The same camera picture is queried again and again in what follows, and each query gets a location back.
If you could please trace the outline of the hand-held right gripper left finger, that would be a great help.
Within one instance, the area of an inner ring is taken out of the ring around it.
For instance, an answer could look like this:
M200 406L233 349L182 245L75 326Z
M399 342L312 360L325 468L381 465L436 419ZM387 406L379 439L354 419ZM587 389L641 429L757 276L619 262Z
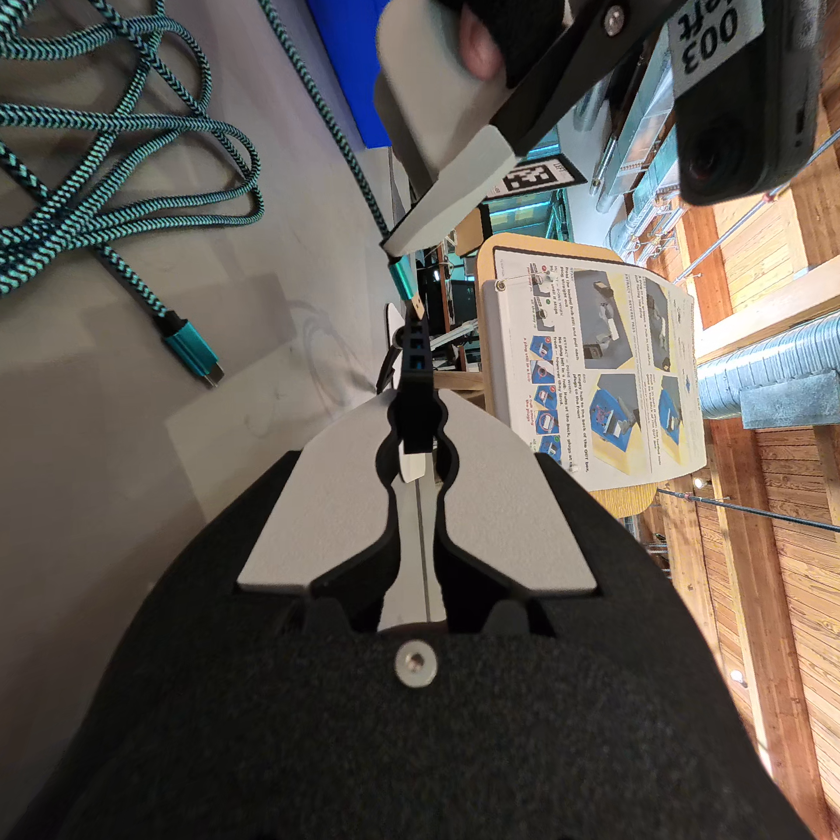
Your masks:
M299 595L371 549L395 523L391 389L324 428L300 453L237 578L246 592Z

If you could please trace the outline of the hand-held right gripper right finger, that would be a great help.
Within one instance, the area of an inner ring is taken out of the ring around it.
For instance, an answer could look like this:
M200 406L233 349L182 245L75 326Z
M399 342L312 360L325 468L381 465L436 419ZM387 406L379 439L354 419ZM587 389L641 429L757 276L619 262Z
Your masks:
M444 546L526 594L593 594L593 572L529 444L455 392L436 396Z

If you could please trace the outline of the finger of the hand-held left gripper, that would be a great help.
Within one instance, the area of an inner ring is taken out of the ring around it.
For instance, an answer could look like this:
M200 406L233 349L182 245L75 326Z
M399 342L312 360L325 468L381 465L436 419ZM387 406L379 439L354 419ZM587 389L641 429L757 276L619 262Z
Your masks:
M502 181L517 157L505 136L484 126L382 242L389 259L434 247Z

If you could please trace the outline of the black usb hub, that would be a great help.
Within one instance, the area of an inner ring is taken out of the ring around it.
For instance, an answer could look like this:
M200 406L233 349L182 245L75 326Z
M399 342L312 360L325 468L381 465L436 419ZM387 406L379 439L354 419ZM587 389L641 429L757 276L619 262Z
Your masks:
M400 361L400 381L395 398L395 430L406 455L424 455L433 449L438 410L435 403L434 363L426 316L413 308L395 332L385 368L392 382Z

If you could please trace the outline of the blue plastic bin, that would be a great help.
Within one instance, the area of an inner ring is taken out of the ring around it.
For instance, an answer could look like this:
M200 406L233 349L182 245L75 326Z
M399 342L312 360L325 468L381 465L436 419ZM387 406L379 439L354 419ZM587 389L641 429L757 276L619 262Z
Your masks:
M307 5L364 145L391 146L374 104L381 68L376 30L387 2L308 1Z

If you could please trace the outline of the person's left hand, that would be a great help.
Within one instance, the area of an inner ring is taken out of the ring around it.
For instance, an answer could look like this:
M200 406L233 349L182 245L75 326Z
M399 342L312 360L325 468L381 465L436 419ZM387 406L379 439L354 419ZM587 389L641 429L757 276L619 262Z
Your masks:
M459 16L458 53L464 67L479 81L489 81L505 68L501 49L466 3Z

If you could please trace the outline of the black framed marker sign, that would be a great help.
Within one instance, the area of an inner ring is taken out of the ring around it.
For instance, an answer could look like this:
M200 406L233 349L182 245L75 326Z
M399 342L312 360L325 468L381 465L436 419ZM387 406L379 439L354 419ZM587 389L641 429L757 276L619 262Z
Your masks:
M562 153L539 159L521 161L502 180L493 186L485 202L514 196L556 192L568 187L586 185L587 178Z

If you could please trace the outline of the silver ceiling ducts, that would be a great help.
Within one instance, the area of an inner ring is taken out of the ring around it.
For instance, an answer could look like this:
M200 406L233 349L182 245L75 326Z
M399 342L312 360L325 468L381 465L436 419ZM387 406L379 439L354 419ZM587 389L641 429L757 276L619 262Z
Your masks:
M592 178L595 211L612 219L605 245L625 259L676 193L674 104L670 51L657 44L633 69Z

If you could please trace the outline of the wooden document stand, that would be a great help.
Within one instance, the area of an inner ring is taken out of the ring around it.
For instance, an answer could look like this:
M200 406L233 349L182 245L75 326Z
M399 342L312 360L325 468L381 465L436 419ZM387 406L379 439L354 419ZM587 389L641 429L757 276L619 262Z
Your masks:
M607 248L500 234L479 250L486 415L445 425L440 530L503 532L558 502L585 532L602 499L707 465L693 298Z

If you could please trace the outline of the black tripod pole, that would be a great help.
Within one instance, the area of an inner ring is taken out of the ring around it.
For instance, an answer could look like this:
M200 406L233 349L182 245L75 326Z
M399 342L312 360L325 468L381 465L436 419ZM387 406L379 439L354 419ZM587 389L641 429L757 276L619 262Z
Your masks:
M799 526L803 526L809 529L814 530L821 530L825 532L830 532L833 535L839 535L839 526L833 524L831 522L824 522L818 521L814 519L802 518L797 516L792 516L790 514L778 513L774 511L767 511L763 509L759 509L756 507L748 507L743 506L738 503L733 503L726 500L719 500L719 499L712 499L712 498L705 498L695 495L689 492L682 492L682 491L675 491L675 490L667 490L665 488L656 488L656 492L659 495L663 495L666 497L671 497L675 499L680 499L683 501L689 501L696 504L706 505L708 507L714 507L720 510L726 511L735 511L738 513L742 513L745 515L750 515L758 518L765 518L771 519L777 522L785 522L788 524L796 524Z

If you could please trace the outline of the large silver air duct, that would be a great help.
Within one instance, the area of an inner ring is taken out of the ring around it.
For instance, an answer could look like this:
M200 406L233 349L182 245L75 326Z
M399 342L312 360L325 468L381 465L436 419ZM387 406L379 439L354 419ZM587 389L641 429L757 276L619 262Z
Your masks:
M839 314L701 364L700 412L746 429L839 424Z

